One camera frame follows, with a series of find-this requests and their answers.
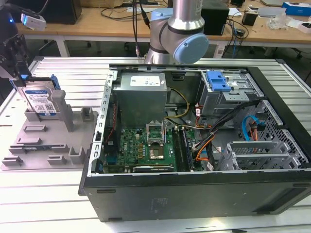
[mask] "white device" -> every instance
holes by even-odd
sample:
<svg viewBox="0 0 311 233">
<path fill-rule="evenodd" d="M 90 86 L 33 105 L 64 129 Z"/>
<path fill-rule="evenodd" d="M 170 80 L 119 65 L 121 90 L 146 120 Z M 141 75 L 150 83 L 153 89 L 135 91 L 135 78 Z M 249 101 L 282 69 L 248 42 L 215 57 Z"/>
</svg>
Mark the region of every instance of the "white device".
<svg viewBox="0 0 311 233">
<path fill-rule="evenodd" d="M 260 17 L 275 17 L 286 11 L 283 7 L 248 7 L 248 9 L 258 13 Z"/>
<path fill-rule="evenodd" d="M 20 20 L 26 27 L 36 31 L 44 31 L 47 26 L 47 23 L 42 16 L 40 16 L 40 18 L 35 18 L 21 14 Z"/>
</svg>

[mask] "ram slot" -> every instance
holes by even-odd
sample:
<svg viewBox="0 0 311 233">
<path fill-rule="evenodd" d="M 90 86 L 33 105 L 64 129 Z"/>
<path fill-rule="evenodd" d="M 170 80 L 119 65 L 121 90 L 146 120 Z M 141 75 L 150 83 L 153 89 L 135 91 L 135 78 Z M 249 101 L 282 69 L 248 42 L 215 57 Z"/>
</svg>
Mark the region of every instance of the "ram slot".
<svg viewBox="0 0 311 233">
<path fill-rule="evenodd" d="M 187 148 L 183 143 L 182 132 L 176 131 L 174 129 L 173 129 L 173 146 L 175 152 L 177 171 L 190 171 L 187 159 Z"/>
</svg>

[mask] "green motherboard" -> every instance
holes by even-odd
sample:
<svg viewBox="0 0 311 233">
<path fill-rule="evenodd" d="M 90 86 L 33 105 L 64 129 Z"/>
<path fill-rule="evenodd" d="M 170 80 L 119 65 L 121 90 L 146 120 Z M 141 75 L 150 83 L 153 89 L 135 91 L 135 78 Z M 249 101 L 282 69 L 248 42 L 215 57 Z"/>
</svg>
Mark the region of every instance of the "green motherboard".
<svg viewBox="0 0 311 233">
<path fill-rule="evenodd" d="M 160 145 L 148 145 L 145 129 L 123 129 L 121 132 L 120 151 L 117 156 L 107 158 L 110 172 L 121 173 L 125 167 L 135 166 L 170 166 L 177 171 L 176 156 L 173 144 L 173 130 L 165 131 L 165 143 Z M 194 132 L 185 131 L 189 147 L 196 143 Z M 152 130 L 149 138 L 161 137 L 161 131 Z"/>
</svg>

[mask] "desk leg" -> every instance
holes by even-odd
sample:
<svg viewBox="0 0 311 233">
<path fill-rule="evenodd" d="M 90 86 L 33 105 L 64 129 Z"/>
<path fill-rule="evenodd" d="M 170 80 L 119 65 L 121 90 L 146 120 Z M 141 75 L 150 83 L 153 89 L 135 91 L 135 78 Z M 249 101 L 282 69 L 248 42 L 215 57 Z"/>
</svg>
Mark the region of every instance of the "desk leg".
<svg viewBox="0 0 311 233">
<path fill-rule="evenodd" d="M 70 57 L 66 41 L 63 38 L 56 39 L 57 46 L 62 57 Z"/>
<path fill-rule="evenodd" d="M 223 53 L 224 53 L 224 50 L 227 44 L 228 44 L 227 41 L 219 41 L 216 45 L 213 58 L 221 58 L 223 56 Z"/>
</svg>

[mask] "yellow cable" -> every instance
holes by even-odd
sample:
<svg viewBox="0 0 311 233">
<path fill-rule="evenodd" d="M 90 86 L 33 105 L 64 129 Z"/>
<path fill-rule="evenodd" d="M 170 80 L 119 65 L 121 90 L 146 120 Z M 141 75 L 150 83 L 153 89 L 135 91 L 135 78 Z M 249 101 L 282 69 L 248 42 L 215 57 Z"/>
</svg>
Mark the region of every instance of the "yellow cable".
<svg viewBox="0 0 311 233">
<path fill-rule="evenodd" d="M 185 102 L 186 102 L 186 104 L 187 104 L 187 108 L 186 108 L 186 110 L 185 110 L 185 112 L 184 113 L 182 113 L 182 114 L 180 114 L 180 115 L 176 115 L 176 116 L 166 116 L 165 118 L 180 118 L 180 117 L 183 117 L 184 115 L 186 115 L 187 113 L 188 113 L 188 111 L 189 111 L 189 102 L 186 100 L 186 98 L 185 98 L 185 96 L 183 95 L 183 94 L 181 94 L 179 91 L 177 91 L 176 89 L 174 89 L 174 88 L 171 88 L 171 90 L 174 90 L 175 92 L 177 92 L 184 100 L 185 100 Z"/>
</svg>

